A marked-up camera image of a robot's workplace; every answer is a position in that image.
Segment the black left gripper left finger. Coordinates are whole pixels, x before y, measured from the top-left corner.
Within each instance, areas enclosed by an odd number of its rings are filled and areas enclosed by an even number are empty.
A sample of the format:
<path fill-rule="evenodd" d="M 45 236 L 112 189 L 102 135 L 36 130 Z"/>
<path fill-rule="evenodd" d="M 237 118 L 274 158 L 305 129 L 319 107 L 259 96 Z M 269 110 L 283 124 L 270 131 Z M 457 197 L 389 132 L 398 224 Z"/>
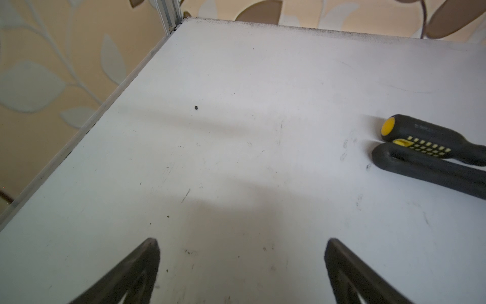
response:
<path fill-rule="evenodd" d="M 158 242 L 148 238 L 72 303 L 149 303 L 159 263 Z"/>

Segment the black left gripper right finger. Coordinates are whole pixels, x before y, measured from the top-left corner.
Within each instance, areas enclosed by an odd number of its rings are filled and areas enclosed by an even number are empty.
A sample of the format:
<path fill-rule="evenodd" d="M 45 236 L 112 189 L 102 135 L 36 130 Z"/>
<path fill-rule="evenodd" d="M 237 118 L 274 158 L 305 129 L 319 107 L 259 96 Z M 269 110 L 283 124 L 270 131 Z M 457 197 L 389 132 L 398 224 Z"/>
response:
<path fill-rule="evenodd" d="M 324 253 L 337 303 L 410 303 L 337 238 L 328 240 Z"/>

